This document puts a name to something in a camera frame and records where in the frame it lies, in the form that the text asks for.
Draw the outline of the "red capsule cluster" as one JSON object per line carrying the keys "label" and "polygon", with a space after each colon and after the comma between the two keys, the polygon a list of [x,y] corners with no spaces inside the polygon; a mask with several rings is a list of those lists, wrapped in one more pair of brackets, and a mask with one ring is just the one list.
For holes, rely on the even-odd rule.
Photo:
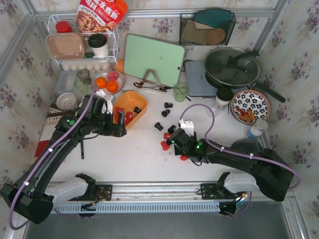
{"label": "red capsule cluster", "polygon": [[168,149],[170,148],[170,145],[167,144],[165,141],[162,141],[160,144],[161,144],[162,149],[163,149],[164,151],[166,151],[166,150],[168,150]]}

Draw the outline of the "red capsule pair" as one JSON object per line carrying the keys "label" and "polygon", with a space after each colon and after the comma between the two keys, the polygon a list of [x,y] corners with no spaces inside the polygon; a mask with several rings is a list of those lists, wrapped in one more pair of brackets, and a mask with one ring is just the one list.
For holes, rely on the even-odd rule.
{"label": "red capsule pair", "polygon": [[121,107],[115,107],[115,112],[120,112],[120,111],[124,111],[124,109]]}
{"label": "red capsule pair", "polygon": [[170,137],[171,137],[171,134],[170,134],[170,133],[164,133],[164,134],[163,134],[163,138],[164,138],[164,139],[170,139]]}

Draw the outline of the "black handled fork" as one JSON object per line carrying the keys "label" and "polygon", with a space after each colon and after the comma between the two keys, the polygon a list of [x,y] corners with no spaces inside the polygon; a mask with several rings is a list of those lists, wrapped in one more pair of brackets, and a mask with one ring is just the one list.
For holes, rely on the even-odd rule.
{"label": "black handled fork", "polygon": [[81,153],[81,159],[84,160],[85,155],[84,155],[84,142],[83,142],[83,140],[80,142],[80,153]]}

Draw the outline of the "orange storage basket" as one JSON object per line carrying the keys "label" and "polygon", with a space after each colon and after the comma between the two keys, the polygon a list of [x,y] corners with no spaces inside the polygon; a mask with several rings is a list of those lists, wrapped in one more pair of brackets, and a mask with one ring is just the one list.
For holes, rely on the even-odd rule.
{"label": "orange storage basket", "polygon": [[[113,114],[115,115],[115,107],[121,107],[124,109],[125,119],[127,112],[133,112],[133,119],[128,125],[125,125],[125,129],[129,130],[147,111],[148,101],[142,95],[138,94],[135,91],[123,93],[116,101],[113,106]],[[142,111],[137,114],[134,112],[134,108],[138,107]]]}

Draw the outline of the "grey blue cloth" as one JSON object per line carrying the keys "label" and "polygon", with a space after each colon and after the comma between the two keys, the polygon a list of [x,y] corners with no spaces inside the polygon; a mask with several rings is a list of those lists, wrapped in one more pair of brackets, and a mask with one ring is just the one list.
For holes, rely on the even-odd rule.
{"label": "grey blue cloth", "polygon": [[261,152],[264,150],[264,147],[261,145],[257,138],[243,138],[236,142],[234,142],[231,146],[232,149],[246,152],[246,153],[254,153]]}

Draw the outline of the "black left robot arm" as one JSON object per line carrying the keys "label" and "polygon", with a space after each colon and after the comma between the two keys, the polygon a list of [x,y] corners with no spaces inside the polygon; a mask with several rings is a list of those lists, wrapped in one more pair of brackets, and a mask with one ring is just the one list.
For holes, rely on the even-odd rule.
{"label": "black left robot arm", "polygon": [[10,207],[10,228],[13,213],[34,224],[42,223],[51,211],[76,197],[92,199],[97,191],[92,177],[79,173],[71,180],[55,187],[48,187],[51,178],[67,155],[91,133],[102,136],[122,137],[127,131],[124,114],[113,122],[112,95],[86,95],[77,110],[64,114],[58,121],[48,146],[32,166],[14,183],[5,183],[0,194]]}

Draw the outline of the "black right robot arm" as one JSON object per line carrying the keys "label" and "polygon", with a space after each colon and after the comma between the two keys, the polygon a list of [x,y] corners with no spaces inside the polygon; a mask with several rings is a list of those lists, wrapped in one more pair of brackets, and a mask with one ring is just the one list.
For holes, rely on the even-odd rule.
{"label": "black right robot arm", "polygon": [[264,148],[255,138],[244,138],[224,147],[205,138],[189,136],[179,128],[168,141],[175,154],[186,156],[196,165],[220,164],[251,175],[261,193],[281,202],[293,179],[292,169],[272,149]]}

